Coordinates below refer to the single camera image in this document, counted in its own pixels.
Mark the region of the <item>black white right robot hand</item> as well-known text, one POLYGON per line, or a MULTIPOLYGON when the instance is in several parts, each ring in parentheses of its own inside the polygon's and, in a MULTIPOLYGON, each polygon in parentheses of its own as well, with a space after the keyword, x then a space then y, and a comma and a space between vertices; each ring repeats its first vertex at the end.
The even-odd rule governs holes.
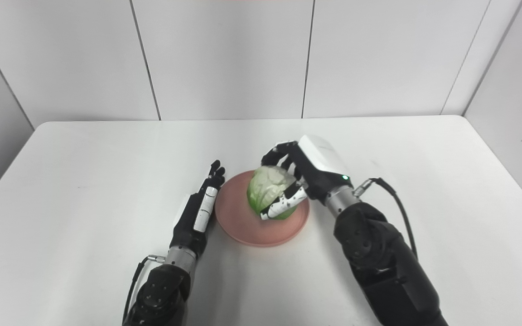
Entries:
POLYGON ((263 166, 287 169, 294 165, 294 183, 260 212, 262 220, 272 220, 306 199, 318 200, 337 217, 360 202, 348 169, 327 140, 306 134, 298 141, 277 143, 261 159, 263 166))

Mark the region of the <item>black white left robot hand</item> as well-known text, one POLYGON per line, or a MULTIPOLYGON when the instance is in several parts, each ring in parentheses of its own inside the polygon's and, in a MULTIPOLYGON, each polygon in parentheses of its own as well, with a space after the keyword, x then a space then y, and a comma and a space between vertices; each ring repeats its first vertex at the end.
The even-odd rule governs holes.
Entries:
POLYGON ((197 192, 188 197, 186 205, 174 227, 170 247, 188 249, 200 258, 207 246, 207 229, 213 216, 216 197, 225 182, 225 168, 215 160, 208 176, 197 192))

